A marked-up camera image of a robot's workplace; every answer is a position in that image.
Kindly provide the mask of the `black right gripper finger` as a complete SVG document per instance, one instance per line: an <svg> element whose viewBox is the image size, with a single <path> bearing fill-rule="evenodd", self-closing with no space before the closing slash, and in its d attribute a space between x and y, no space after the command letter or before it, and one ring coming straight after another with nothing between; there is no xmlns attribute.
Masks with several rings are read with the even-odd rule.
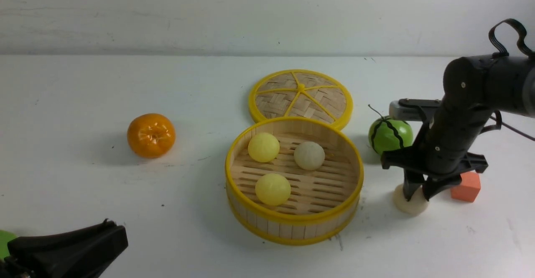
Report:
<svg viewBox="0 0 535 278"><path fill-rule="evenodd" d="M440 192L460 185L461 183L462 177L428 177L422 185L423 196L429 201L430 198Z"/></svg>
<svg viewBox="0 0 535 278"><path fill-rule="evenodd" d="M411 201L414 193L425 183L424 175L413 170L404 170L403 196Z"/></svg>

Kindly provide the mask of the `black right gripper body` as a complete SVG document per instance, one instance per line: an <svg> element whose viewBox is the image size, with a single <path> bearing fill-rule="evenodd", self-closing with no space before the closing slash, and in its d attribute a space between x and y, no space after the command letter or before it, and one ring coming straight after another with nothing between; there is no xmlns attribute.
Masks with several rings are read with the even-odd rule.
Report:
<svg viewBox="0 0 535 278"><path fill-rule="evenodd" d="M456 185L461 173L483 173L489 166L485 156L469 149L488 119L484 107L438 107L411 146L382 153L382 167L402 168L406 185Z"/></svg>

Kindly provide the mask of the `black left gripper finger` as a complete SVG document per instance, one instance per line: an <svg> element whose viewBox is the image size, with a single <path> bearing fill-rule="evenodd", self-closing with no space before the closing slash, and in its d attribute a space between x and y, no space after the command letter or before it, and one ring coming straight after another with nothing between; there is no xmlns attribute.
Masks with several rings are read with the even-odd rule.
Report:
<svg viewBox="0 0 535 278"><path fill-rule="evenodd" d="M126 228L102 223L56 235L7 242L8 278L99 278L128 247Z"/></svg>

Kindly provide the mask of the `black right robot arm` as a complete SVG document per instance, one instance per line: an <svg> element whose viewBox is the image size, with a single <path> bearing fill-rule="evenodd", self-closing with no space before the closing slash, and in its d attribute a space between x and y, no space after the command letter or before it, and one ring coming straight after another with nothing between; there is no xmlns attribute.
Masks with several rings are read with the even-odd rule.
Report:
<svg viewBox="0 0 535 278"><path fill-rule="evenodd" d="M501 128L501 112L534 117L534 57L461 57L447 65L442 99L400 99L390 105L398 120L421 121L409 147L382 153L384 169L404 170L403 196L425 200L461 183L463 173L483 173L484 156L470 153L476 138Z"/></svg>

